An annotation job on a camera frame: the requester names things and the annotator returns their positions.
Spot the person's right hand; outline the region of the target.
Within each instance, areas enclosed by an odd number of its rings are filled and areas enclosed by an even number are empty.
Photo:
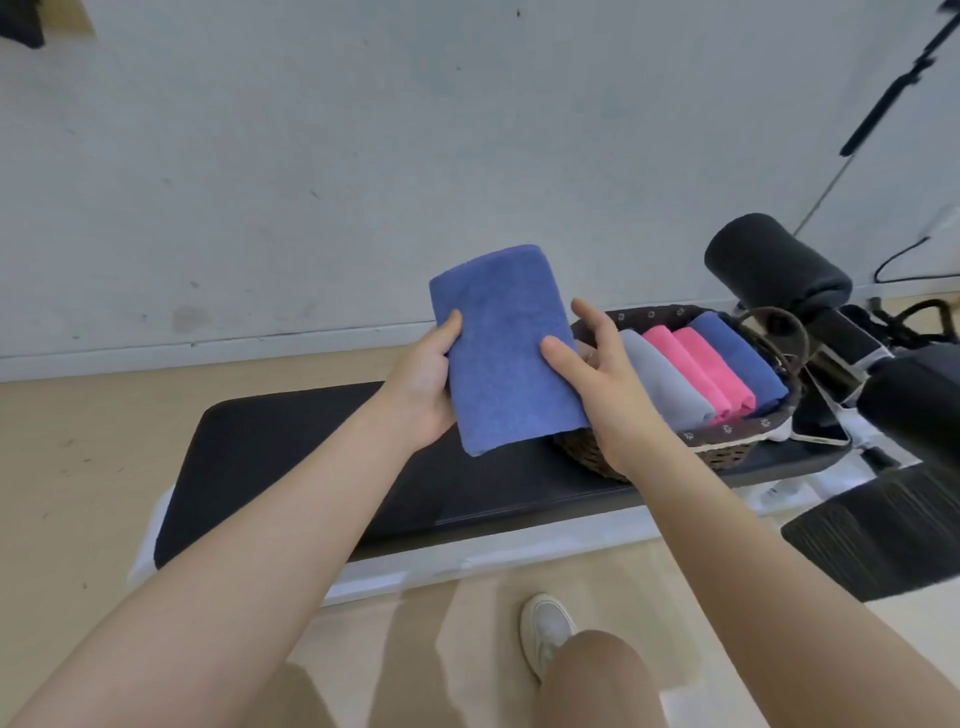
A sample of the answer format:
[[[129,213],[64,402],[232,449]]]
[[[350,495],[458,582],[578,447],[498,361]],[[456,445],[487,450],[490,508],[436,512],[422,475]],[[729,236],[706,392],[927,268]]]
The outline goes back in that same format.
[[[575,392],[608,465],[641,484],[643,468],[653,466],[676,438],[643,388],[610,316],[579,297],[571,310],[593,334],[596,349],[596,383]]]

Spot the person's left hand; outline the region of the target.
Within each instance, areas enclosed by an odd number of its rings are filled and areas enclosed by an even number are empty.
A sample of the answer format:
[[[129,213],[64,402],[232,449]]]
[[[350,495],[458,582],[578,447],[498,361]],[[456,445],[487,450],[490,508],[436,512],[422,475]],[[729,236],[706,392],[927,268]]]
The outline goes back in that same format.
[[[412,455],[439,440],[455,424],[448,391],[449,354],[429,352],[429,333],[408,346],[375,396],[376,408]]]

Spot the blue towel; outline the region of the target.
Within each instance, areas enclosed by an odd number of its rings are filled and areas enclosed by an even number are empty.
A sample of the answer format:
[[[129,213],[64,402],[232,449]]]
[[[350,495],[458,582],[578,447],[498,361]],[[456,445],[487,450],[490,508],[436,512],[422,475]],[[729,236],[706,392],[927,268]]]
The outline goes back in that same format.
[[[767,415],[788,396],[788,388],[774,367],[740,333],[722,320],[718,313],[704,312],[693,319],[689,326],[712,346],[727,367],[754,395],[756,404],[746,415],[747,418]]]
[[[589,425],[579,395],[541,353],[547,336],[571,350],[576,345],[540,247],[521,245],[463,262],[434,276],[429,294],[438,324],[454,311],[462,316],[447,354],[448,387],[468,455]]]

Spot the person's left forearm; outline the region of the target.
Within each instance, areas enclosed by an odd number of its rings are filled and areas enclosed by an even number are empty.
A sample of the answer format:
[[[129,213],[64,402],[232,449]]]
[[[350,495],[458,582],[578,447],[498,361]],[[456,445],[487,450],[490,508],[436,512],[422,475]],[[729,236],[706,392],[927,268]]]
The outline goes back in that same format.
[[[319,610],[402,468],[416,417],[378,393],[119,604],[8,728],[219,728]]]

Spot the person's right forearm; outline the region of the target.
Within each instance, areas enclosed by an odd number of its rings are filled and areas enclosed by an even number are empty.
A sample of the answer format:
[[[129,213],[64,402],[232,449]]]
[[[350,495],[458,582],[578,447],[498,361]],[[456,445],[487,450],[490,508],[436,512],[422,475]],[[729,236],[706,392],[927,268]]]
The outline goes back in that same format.
[[[960,689],[670,431],[598,437],[771,728],[960,728]]]

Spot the folded grey towel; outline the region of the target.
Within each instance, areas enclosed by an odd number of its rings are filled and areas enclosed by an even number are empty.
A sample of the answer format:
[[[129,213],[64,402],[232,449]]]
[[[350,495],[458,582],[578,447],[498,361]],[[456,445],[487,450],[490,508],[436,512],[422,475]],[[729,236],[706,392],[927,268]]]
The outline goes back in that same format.
[[[619,336],[656,412],[672,431],[697,430],[714,420],[709,401],[641,334],[623,329]]]

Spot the folded pink towel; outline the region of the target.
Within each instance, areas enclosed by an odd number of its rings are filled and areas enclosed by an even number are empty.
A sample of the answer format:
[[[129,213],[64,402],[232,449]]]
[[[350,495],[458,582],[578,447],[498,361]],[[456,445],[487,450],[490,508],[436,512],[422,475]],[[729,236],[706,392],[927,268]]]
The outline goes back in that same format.
[[[642,333],[641,336],[652,344],[711,405],[714,411],[714,417],[711,421],[713,424],[734,413],[734,407],[727,395],[666,326],[654,326]]]
[[[714,406],[715,422],[746,417],[756,410],[758,401],[753,391],[704,336],[689,326],[675,330],[673,334],[678,343],[685,348],[694,362],[726,398],[727,405],[724,409]]]

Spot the brown wicker basket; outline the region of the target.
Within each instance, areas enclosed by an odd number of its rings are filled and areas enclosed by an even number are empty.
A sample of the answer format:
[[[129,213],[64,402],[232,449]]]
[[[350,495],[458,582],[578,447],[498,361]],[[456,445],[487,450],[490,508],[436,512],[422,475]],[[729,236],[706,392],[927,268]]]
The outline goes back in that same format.
[[[694,313],[701,315],[718,312],[690,304],[642,307],[619,311],[616,315],[610,313],[609,316],[620,323],[631,324],[622,331],[631,330],[641,334],[641,324],[658,323],[671,332],[678,331],[682,328],[681,324],[693,321]],[[700,456],[714,472],[723,472],[746,460],[755,443],[770,440],[772,433],[793,416],[804,394],[805,386],[800,382],[799,374],[802,365],[810,356],[810,340],[800,321],[793,314],[779,308],[755,308],[738,317],[725,313],[718,313],[718,316],[721,321],[721,334],[730,331],[734,337],[739,337],[738,340],[744,341],[747,348],[756,353],[786,389],[786,394],[778,394],[774,398],[774,404],[766,409],[760,407],[763,411],[758,415],[735,416],[721,423],[678,431],[679,439],[686,443],[691,452]],[[788,334],[795,334],[798,338],[798,353],[784,353],[765,333],[757,332],[745,323],[751,318],[760,321],[763,316],[779,316],[788,321]],[[573,461],[601,478],[630,482],[626,476],[609,465],[594,432],[589,428],[558,433],[553,439]]]

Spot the black bench pad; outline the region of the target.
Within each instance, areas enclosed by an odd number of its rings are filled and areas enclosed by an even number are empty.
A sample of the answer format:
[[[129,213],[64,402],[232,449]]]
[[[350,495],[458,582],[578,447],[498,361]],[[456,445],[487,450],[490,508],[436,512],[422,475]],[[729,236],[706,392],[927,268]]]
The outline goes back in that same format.
[[[174,557],[274,485],[375,394],[380,382],[234,398],[200,418],[174,482],[153,562]],[[451,428],[402,468],[351,560],[641,506],[550,438],[473,457]]]

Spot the black foam roller pad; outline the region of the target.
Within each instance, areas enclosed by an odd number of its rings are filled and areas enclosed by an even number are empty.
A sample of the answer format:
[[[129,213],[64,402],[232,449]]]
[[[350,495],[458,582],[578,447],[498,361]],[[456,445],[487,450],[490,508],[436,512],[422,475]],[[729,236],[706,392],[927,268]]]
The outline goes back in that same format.
[[[710,240],[703,263],[748,310],[785,310],[801,321],[845,306],[851,278],[775,218],[749,213]]]

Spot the black smartphone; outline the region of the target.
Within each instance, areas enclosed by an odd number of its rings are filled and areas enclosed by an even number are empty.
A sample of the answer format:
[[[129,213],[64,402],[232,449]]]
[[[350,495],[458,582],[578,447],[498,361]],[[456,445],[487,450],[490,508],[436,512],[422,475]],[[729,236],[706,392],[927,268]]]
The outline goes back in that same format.
[[[829,399],[808,376],[800,379],[801,394],[791,418],[789,438],[793,441],[847,447],[851,436],[837,418]]]

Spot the black padded seat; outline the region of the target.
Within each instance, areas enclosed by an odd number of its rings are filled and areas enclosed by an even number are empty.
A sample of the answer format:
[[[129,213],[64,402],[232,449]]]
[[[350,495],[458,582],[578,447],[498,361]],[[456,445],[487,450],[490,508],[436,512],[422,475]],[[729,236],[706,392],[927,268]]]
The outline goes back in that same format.
[[[879,360],[856,408],[912,455],[960,475],[960,345],[927,346]]]

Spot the black ribbed foot plate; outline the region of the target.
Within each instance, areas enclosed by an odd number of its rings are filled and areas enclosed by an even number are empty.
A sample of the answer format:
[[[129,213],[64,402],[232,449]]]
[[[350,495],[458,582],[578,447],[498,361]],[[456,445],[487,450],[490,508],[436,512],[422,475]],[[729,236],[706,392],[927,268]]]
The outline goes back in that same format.
[[[857,601],[960,577],[960,474],[887,471],[788,521],[781,536]]]

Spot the black tripod pole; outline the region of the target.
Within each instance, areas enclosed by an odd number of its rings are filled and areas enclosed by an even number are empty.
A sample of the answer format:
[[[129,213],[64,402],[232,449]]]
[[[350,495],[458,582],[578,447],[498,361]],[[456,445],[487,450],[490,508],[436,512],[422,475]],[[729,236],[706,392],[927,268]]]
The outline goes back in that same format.
[[[942,0],[938,13],[949,15],[949,20],[943,25],[931,40],[923,47],[920,54],[913,60],[911,67],[905,73],[897,76],[883,92],[863,121],[853,134],[846,140],[839,156],[851,159],[872,133],[888,115],[895,103],[905,91],[918,85],[924,73],[937,63],[937,52],[941,46],[960,29],[960,0]]]

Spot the white bench frame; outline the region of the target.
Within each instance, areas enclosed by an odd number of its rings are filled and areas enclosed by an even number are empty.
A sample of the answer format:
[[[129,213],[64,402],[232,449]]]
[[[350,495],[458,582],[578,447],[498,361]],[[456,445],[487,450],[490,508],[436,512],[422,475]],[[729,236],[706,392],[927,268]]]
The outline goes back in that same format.
[[[828,446],[828,466],[810,474],[772,479],[734,489],[759,516],[811,508],[875,477],[863,447],[842,454]],[[421,547],[389,546],[384,555],[349,562],[322,606],[387,596],[502,570],[658,540],[661,532],[644,505],[603,506],[597,514],[527,527],[494,528],[489,535],[456,538]]]

